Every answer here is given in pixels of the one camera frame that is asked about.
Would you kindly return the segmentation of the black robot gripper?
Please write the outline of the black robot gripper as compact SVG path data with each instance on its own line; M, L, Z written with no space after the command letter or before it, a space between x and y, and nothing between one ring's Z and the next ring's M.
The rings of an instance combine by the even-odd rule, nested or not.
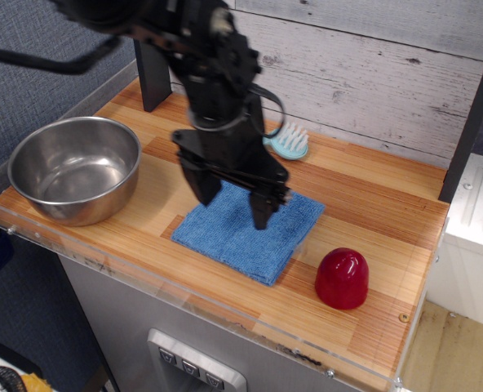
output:
M281 103L269 91L251 91L231 120L220 122L191 112L193 127L171 135L196 199L209 205L221 190L222 180L251 191L250 209L257 230L266 229L272 215L290 200L289 173L264 147L263 138L275 134L265 132L262 99Z

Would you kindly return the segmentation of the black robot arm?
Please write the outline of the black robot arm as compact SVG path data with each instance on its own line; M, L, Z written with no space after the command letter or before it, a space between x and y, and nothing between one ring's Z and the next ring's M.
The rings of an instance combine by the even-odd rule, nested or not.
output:
M188 97L191 128L173 132L184 176L202 204L223 181L246 189L254 225L265 229L289 198L287 170L264 147L263 100L256 50L222 1L58 1L88 29L133 38L157 49Z

